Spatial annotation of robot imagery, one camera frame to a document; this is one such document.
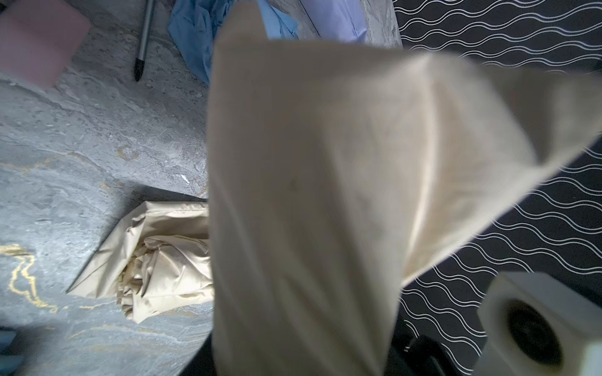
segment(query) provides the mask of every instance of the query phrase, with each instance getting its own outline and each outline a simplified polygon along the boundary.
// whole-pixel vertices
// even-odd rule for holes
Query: black circular hole
[[[543,365],[562,365],[562,349],[554,330],[531,306],[515,301],[508,312],[508,328],[528,357]]]

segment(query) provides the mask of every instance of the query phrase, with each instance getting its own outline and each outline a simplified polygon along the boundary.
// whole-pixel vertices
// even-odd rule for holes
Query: black pole tip
[[[136,63],[134,64],[134,80],[136,82],[140,81],[142,73],[144,73],[144,60],[136,59]]]

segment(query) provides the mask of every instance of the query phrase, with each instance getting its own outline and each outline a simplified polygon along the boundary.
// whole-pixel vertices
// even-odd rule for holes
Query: concrete floor
[[[368,41],[399,45],[391,1],[361,2]],[[276,3],[316,35],[298,0]],[[71,4],[93,27],[55,87],[0,73],[0,327],[18,331],[17,375],[174,375],[211,330],[210,303],[137,325],[113,300],[65,291],[143,200],[207,197],[208,87],[167,33],[173,1],[157,2],[138,83],[144,0]]]

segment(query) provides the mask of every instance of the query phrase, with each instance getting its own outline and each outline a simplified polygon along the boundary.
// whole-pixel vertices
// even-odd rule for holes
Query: blue fabric
[[[297,22],[257,0],[270,39],[298,39]],[[188,68],[209,84],[213,40],[234,0],[177,0],[167,29]]]
[[[272,7],[267,0],[257,0],[268,39],[299,39],[297,22]]]
[[[367,27],[359,0],[301,0],[301,4],[323,39],[364,42]]]

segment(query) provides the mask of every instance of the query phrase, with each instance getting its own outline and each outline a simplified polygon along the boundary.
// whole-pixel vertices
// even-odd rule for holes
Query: black object
[[[217,376],[216,366],[213,363],[213,348],[211,347],[211,333],[199,352],[194,355],[190,363],[180,373],[180,376]]]
[[[508,312],[507,323],[512,339],[528,357],[543,365],[562,365],[560,342],[539,312],[517,301]]]
[[[211,334],[179,376],[217,376]],[[398,312],[383,376],[458,376],[458,373],[440,344],[425,336],[414,338]]]
[[[140,81],[142,73],[144,73],[144,60],[136,59],[134,63],[134,80],[136,82]]]
[[[597,72],[597,73],[602,73],[602,59],[598,60],[598,62],[596,63],[596,65],[594,65],[594,68],[592,69],[593,72]]]

